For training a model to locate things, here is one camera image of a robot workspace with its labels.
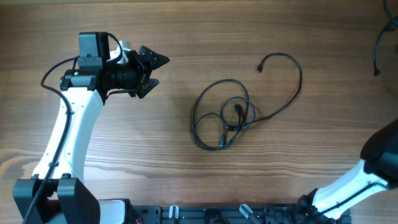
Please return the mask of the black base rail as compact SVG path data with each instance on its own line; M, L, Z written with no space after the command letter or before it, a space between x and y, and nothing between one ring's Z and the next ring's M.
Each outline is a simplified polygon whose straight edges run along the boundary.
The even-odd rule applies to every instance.
M133 206L135 223L144 224L211 224L211 223L336 223L352 224L349 210L336 220L318 216L313 212L299 213L294 204L271 204L252 207L252 214L244 215L237 206L232 207L161 207L158 205Z

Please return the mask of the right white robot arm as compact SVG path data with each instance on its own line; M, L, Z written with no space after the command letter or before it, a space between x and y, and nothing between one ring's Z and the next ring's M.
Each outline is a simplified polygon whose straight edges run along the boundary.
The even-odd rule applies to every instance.
M364 144L359 162L332 184L304 195L302 223L336 223L353 205L397 188L397 120L375 132Z

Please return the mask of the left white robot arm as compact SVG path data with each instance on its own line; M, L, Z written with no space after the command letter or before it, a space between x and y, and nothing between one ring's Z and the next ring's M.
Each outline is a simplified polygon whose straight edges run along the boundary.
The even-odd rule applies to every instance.
M111 95L143 98L159 81L151 73L169 62L147 47L125 41L109 48L109 32L79 34L80 53L55 93L60 109L45 153L12 196L24 223L142 223L128 199L97 199L84 185L85 157L94 124Z

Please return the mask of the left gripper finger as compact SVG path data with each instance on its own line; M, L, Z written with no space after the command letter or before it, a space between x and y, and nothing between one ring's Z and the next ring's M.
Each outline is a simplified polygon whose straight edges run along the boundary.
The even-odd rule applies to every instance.
M152 89L154 89L159 84L159 81L154 78L150 78L144 84L140 84L138 90L136 91L136 95L143 99Z
M168 57L158 54L143 45L139 49L139 54L143 61L145 61L146 66L151 70L156 70L166 63L170 62L170 59Z

